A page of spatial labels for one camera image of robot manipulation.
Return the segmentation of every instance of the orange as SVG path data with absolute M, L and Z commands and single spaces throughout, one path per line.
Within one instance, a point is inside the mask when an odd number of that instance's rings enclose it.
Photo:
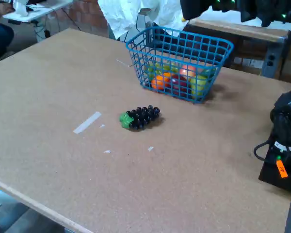
M 163 91 L 165 87 L 170 85 L 171 73 L 166 72 L 163 75 L 157 75 L 151 82 L 152 88 Z

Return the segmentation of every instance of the black equipment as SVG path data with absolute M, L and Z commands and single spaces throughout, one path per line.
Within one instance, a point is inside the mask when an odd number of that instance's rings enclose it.
M 254 155 L 264 162 L 259 179 L 291 191 L 291 92 L 281 95 L 271 111 L 273 129 L 269 138 L 254 148 Z M 257 155 L 257 150 L 269 145 L 266 157 Z M 282 178 L 277 167 L 281 160 L 287 177 Z
M 199 17 L 212 6 L 214 11 L 240 11 L 242 22 L 258 17 L 262 27 L 268 27 L 274 20 L 291 23 L 291 0 L 180 0 L 180 3 L 186 20 Z

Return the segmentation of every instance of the tape strip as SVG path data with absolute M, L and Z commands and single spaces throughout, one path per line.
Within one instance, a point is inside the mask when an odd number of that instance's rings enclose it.
M 79 125 L 79 127 L 76 128 L 73 132 L 76 134 L 83 132 L 88 126 L 90 126 L 100 116 L 101 116 L 100 112 L 95 112 L 86 121 L 84 121 L 81 125 Z

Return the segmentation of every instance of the orange tag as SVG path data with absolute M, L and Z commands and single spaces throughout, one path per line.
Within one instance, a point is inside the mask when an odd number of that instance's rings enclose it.
M 276 164 L 277 164 L 279 173 L 281 175 L 281 178 L 288 177 L 288 174 L 286 172 L 285 166 L 283 165 L 282 161 L 281 160 L 277 160 Z

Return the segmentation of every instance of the table edge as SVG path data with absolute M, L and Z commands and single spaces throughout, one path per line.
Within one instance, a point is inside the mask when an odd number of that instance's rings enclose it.
M 30 197 L 18 192 L 17 190 L 9 187 L 0 181 L 0 191 L 10 195 L 15 198 L 17 201 L 27 205 L 31 209 L 37 211 L 38 213 L 50 218 L 56 223 L 66 227 L 69 230 L 80 232 L 80 233 L 93 233 L 92 231 L 86 229 L 85 227 L 73 222 L 72 220 L 64 217 L 63 215 L 47 208 L 46 206 L 38 203 L 37 201 L 31 199 Z

